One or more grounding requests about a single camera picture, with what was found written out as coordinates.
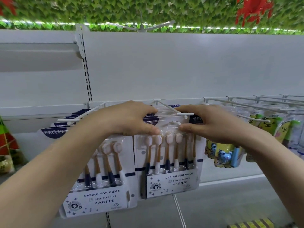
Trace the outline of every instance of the blue frog figure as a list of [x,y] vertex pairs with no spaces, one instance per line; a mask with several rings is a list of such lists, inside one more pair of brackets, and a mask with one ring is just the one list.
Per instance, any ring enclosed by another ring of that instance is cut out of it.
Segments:
[[210,155],[214,156],[216,152],[216,143],[211,142],[211,152]]
[[226,153],[225,151],[220,150],[218,154],[222,164],[227,164],[231,160],[232,157],[231,151],[229,151],[229,153]]

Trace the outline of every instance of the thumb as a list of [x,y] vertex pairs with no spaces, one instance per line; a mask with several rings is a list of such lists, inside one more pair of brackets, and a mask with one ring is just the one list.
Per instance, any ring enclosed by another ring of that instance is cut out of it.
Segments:
[[179,130],[186,133],[194,133],[204,137],[206,134],[206,125],[184,123],[179,126]]
[[147,124],[147,123],[142,123],[141,124],[141,128],[140,128],[140,134],[149,134],[149,135],[159,135],[160,134],[160,130],[152,125],[152,124]]

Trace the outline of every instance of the forearm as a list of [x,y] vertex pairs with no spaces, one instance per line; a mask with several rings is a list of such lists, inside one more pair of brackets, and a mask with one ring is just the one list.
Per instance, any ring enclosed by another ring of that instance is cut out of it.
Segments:
[[299,227],[304,227],[304,161],[270,134],[256,133],[247,142],[257,164]]
[[94,151],[109,136],[107,130],[98,135],[92,131],[96,130],[79,123],[0,186],[3,227],[49,223]]

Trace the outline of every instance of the red lantern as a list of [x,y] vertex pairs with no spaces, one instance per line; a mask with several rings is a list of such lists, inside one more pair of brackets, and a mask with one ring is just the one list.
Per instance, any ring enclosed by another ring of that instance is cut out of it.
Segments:
[[[0,0],[0,2],[2,2],[5,6],[9,8],[13,15],[16,15],[16,10],[12,0]],[[0,8],[0,16],[3,16],[3,12],[1,8]]]
[[257,24],[259,24],[261,12],[263,15],[266,10],[269,10],[268,18],[270,18],[272,15],[272,7],[273,7],[273,1],[268,2],[267,0],[244,0],[243,7],[239,9],[237,12],[237,18],[235,24],[237,25],[239,23],[239,17],[241,15],[244,15],[242,27],[245,26],[245,20],[250,15],[253,16],[251,16],[247,21],[254,22],[256,20]]

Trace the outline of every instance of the hand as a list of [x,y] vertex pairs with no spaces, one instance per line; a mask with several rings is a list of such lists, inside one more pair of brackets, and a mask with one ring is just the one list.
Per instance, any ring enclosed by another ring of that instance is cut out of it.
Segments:
[[185,123],[179,129],[194,133],[213,142],[244,146],[251,136],[257,133],[269,136],[269,133],[226,112],[219,105],[183,105],[176,108],[180,112],[199,115],[204,124]]
[[107,130],[109,134],[158,135],[160,130],[156,126],[146,124],[142,120],[146,114],[157,113],[157,111],[156,108],[142,102],[127,101],[95,111],[78,124],[97,125],[99,130]]

